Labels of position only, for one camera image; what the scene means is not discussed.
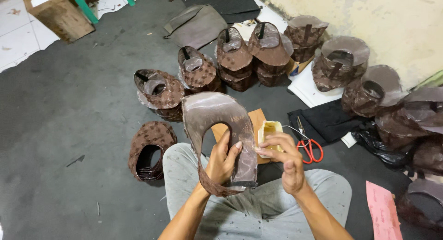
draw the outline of hand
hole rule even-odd
[[[265,148],[275,145],[280,145],[284,153]],[[258,146],[255,148],[256,153],[275,158],[284,163],[284,173],[281,179],[285,192],[295,197],[303,188],[309,187],[304,176],[302,154],[290,135],[275,132],[266,136],[266,140]]]
[[[231,177],[234,171],[235,159],[243,148],[243,143],[239,141],[226,154],[228,152],[229,136],[228,129],[212,148],[208,166],[206,167],[206,173],[209,178],[220,185],[227,182]]]

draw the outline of scissors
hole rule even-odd
[[[306,132],[303,128],[302,122],[300,121],[300,117],[297,117],[297,124],[299,126],[299,131],[302,134],[303,137],[306,137]],[[309,157],[310,161],[305,161],[303,160],[304,164],[311,164],[313,161],[314,162],[320,162],[323,159],[323,148],[320,146],[320,144],[318,144],[316,141],[314,141],[313,139],[308,140],[308,143],[305,145],[304,141],[303,141],[303,137],[300,139],[300,141],[297,143],[297,148],[299,147],[303,147],[307,153],[307,156]],[[320,158],[317,160],[314,158],[314,153],[312,152],[312,143],[314,143],[315,145],[317,145],[318,149],[320,150]]]

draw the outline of wall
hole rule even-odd
[[[314,15],[325,35],[363,39],[370,65],[396,69],[410,89],[443,69],[443,0],[262,0],[282,16]]]

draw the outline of left hand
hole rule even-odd
[[[229,149],[228,153],[229,137],[228,129],[212,148],[208,166],[206,167],[206,173],[209,178],[220,185],[227,182],[231,177],[234,171],[235,159],[243,148],[243,143],[239,141]]]

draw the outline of dirty floor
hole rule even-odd
[[[138,0],[105,14],[96,31],[73,44],[57,41],[0,74],[0,222],[5,240],[156,239],[169,222],[163,181],[137,182],[127,166],[129,143],[141,124],[160,120],[142,106],[132,75],[153,68],[178,72],[179,47],[163,25],[185,8],[180,0]],[[214,44],[201,51],[213,56]],[[254,84],[228,89],[248,111],[288,124],[287,113],[307,106],[286,91]],[[181,123],[171,123],[189,142]],[[204,152],[215,140],[208,133]],[[322,168],[343,175],[353,196],[346,229],[374,239],[365,181],[398,194],[410,182],[363,147],[324,147]],[[82,162],[66,167],[84,155]],[[281,175],[260,166],[260,182]],[[100,215],[97,215],[97,202]],[[401,221],[403,239],[441,239]]]

